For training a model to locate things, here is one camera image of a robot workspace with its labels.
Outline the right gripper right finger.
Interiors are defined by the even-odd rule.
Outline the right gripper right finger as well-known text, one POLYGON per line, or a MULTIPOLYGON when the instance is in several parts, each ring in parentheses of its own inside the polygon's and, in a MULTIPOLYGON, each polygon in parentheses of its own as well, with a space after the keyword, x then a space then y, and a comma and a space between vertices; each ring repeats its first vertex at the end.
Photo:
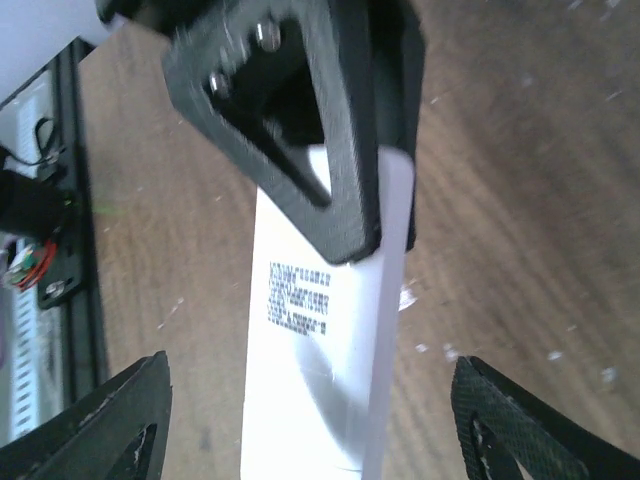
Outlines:
POLYGON ((637 479, 639 459, 585 430, 475 356, 459 357, 451 405, 470 479, 637 479))

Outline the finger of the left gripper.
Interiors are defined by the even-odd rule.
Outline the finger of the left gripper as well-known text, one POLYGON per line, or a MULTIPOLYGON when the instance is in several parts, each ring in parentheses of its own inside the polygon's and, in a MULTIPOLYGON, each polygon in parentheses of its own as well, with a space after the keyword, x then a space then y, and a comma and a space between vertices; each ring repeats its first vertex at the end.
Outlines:
POLYGON ((377 139, 363 1, 298 1, 325 140, 257 148, 216 145, 331 264, 369 256, 380 242, 377 139))
POLYGON ((426 37, 410 1, 367 1, 367 54, 377 141, 416 161, 426 37))

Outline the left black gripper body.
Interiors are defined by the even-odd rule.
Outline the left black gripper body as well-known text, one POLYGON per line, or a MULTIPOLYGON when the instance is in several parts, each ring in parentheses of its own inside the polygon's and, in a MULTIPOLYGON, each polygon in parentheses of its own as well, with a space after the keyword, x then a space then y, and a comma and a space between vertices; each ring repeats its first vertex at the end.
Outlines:
POLYGON ((165 37, 174 108, 212 142, 302 148, 325 140, 298 1, 100 1, 165 37))

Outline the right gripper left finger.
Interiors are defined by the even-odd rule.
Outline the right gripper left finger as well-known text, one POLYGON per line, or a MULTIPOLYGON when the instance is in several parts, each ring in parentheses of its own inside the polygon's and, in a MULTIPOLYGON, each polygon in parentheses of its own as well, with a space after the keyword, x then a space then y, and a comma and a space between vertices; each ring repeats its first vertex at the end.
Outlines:
POLYGON ((172 407, 158 351, 1 448, 3 479, 159 479, 172 407))

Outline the white remote control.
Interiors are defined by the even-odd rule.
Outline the white remote control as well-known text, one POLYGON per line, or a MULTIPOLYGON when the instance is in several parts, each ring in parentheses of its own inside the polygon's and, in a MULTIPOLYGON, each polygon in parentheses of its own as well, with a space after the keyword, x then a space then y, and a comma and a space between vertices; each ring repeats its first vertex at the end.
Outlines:
POLYGON ((382 240, 328 264, 269 199, 256 199, 240 475, 378 479, 415 167, 383 146, 382 240))

